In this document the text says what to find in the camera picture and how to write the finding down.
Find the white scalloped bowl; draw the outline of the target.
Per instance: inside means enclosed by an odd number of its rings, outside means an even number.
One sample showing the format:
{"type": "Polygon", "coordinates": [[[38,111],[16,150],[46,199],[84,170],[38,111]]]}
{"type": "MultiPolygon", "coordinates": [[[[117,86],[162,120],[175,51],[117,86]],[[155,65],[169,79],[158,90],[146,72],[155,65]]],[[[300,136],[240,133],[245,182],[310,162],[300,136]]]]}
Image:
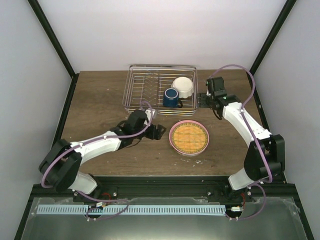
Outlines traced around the white scalloped bowl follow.
{"type": "Polygon", "coordinates": [[[180,99],[187,99],[194,93],[193,81],[185,76],[176,78],[172,82],[171,87],[178,91],[178,97],[180,99]]]}

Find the dark blue mug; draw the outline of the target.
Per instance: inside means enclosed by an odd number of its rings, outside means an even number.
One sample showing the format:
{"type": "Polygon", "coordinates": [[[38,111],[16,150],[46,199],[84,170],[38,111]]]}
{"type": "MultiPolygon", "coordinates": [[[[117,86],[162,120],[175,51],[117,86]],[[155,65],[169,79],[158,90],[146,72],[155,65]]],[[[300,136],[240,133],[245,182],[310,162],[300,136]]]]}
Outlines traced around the dark blue mug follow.
{"type": "Polygon", "coordinates": [[[179,98],[179,92],[175,88],[168,88],[163,93],[163,107],[166,108],[182,108],[183,103],[179,98]]]}

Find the pink plate with woven pattern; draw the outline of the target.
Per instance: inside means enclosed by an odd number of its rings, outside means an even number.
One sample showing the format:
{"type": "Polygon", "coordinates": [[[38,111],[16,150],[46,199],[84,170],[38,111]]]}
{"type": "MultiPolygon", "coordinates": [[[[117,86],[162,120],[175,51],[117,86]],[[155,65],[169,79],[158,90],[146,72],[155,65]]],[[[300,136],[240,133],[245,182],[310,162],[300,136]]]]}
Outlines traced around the pink plate with woven pattern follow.
{"type": "Polygon", "coordinates": [[[203,153],[208,147],[210,136],[208,130],[194,120],[181,120],[169,131],[169,143],[179,154],[194,157],[203,153]]]}

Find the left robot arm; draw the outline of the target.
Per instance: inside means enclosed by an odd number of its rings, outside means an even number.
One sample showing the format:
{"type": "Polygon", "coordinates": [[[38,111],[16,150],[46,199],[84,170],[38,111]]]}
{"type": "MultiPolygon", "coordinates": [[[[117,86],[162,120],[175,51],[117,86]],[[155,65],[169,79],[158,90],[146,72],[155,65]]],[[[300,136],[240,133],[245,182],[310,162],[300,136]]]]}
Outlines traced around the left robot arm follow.
{"type": "Polygon", "coordinates": [[[75,142],[59,139],[39,165],[43,175],[41,186],[57,192],[75,190],[89,201],[97,202],[102,189],[92,175],[80,172],[80,166],[100,155],[129,147],[134,140],[160,140],[166,128],[152,124],[155,115],[153,108],[136,109],[127,120],[99,136],[75,142]]]}

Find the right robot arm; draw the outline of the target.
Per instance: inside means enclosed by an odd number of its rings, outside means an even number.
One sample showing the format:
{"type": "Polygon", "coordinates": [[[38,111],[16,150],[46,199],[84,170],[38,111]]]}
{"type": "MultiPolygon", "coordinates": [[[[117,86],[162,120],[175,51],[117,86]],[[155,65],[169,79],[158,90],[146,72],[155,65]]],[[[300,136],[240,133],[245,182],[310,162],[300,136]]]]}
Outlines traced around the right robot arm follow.
{"type": "Polygon", "coordinates": [[[247,145],[243,168],[230,175],[228,185],[222,188],[223,198],[232,202],[240,190],[255,183],[270,183],[284,172],[285,140],[261,126],[236,95],[228,95],[222,77],[210,77],[205,85],[207,92],[198,95],[199,106],[210,108],[218,120],[227,120],[247,145]]]}

